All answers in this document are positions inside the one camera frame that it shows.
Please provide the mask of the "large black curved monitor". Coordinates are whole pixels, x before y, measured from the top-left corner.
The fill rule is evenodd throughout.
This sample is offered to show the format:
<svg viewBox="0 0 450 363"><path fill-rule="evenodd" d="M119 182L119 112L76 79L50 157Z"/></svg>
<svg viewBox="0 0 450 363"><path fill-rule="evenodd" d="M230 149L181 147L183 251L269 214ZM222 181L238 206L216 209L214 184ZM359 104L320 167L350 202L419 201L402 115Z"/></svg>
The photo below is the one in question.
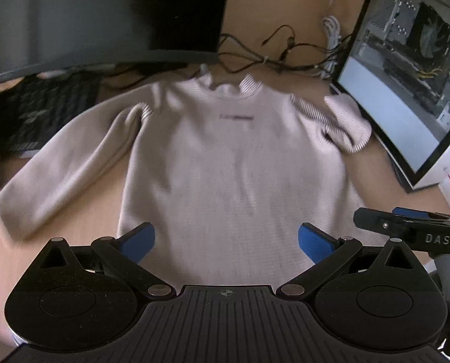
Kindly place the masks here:
<svg viewBox="0 0 450 363"><path fill-rule="evenodd" d="M227 0L0 0L0 83L104 64L210 63Z"/></svg>

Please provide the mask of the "white striped long-sleeve shirt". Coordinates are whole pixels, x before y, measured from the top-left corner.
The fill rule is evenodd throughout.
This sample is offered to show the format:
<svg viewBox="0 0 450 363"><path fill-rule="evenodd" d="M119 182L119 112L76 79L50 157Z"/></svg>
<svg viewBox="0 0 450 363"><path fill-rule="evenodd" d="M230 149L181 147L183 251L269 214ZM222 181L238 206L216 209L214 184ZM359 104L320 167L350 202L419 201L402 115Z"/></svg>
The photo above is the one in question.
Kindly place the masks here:
<svg viewBox="0 0 450 363"><path fill-rule="evenodd" d="M118 234L149 222L143 267L185 284L286 283L312 264L298 246L309 222L380 246L354 226L363 202L343 155L372 129L344 94L322 111L247 76L149 83L71 120L0 190L0 233L30 237L122 156L129 156Z"/></svg>

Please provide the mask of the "black mechanical keyboard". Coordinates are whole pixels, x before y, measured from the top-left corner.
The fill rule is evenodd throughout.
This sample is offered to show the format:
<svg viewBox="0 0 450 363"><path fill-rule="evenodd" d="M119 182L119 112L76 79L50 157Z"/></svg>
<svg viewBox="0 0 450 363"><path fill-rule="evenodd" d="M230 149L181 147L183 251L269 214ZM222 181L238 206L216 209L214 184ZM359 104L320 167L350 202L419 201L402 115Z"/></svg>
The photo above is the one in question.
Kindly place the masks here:
<svg viewBox="0 0 450 363"><path fill-rule="evenodd" d="M96 104L101 76L23 78L0 92L0 156L33 156L69 121Z"/></svg>

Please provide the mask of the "white-framed monitor showing image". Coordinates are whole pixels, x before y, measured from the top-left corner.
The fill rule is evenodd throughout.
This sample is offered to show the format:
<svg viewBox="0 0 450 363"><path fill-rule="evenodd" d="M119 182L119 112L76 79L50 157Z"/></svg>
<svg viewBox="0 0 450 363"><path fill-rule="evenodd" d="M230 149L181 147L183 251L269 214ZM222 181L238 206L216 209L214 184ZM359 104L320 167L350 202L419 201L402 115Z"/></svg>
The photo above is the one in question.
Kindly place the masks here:
<svg viewBox="0 0 450 363"><path fill-rule="evenodd" d="M332 88L350 95L408 191L450 173L450 0L365 0Z"/></svg>

